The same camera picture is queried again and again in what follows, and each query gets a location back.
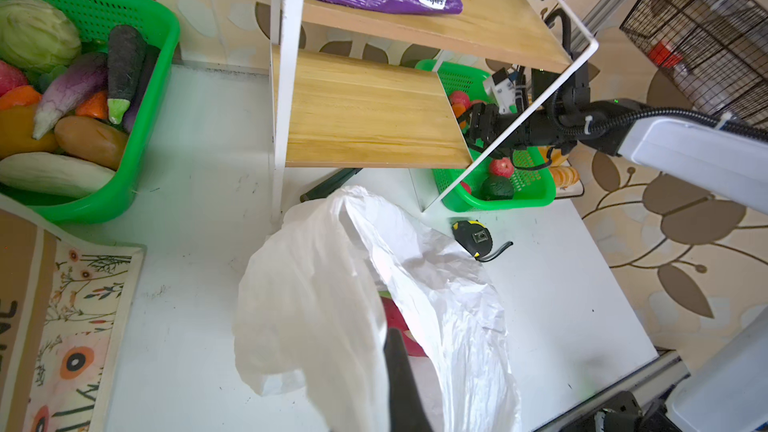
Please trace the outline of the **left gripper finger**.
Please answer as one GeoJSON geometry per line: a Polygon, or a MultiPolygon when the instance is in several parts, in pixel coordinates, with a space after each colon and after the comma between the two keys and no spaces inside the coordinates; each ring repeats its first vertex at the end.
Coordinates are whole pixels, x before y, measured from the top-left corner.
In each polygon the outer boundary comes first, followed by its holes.
{"type": "Polygon", "coordinates": [[[402,334],[387,330],[384,356],[389,378],[389,415],[392,432],[431,432],[402,334]]]}

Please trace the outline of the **pink dragon fruit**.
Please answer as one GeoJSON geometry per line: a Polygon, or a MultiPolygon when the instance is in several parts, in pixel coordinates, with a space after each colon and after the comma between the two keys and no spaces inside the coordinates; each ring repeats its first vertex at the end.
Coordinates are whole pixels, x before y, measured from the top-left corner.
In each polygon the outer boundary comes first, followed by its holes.
{"type": "Polygon", "coordinates": [[[387,325],[389,328],[394,328],[401,333],[407,354],[411,357],[426,357],[427,354],[414,339],[402,313],[392,298],[387,294],[381,295],[380,298],[384,308],[387,325]]]}

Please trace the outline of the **white plastic grocery bag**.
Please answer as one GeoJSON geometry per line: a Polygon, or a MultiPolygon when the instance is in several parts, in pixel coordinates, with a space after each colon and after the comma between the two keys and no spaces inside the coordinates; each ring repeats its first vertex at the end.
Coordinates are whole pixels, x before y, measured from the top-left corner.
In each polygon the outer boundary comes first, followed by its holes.
{"type": "Polygon", "coordinates": [[[517,431],[505,313],[453,238],[361,186],[292,207],[250,258],[234,317],[255,393],[304,389],[334,431],[390,431],[386,289],[430,359],[448,431],[517,431]]]}

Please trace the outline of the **cream canvas tote bag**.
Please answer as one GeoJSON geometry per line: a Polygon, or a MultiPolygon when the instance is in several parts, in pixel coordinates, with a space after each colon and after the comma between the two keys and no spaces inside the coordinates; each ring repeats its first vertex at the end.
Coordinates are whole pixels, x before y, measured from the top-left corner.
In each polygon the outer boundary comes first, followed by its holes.
{"type": "Polygon", "coordinates": [[[146,250],[1,199],[1,428],[101,431],[146,250]]]}

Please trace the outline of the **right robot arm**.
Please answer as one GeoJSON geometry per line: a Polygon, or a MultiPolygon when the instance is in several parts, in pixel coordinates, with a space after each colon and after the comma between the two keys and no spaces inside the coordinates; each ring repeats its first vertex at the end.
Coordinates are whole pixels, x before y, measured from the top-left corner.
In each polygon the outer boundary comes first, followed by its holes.
{"type": "Polygon", "coordinates": [[[502,159],[534,146],[569,153],[583,144],[766,212],[766,130],[730,113],[711,116],[630,99],[594,101],[585,66],[517,125],[505,94],[513,91],[515,106],[526,105],[525,76],[497,71],[489,84],[494,102],[475,102],[457,114],[470,149],[502,159]]]}

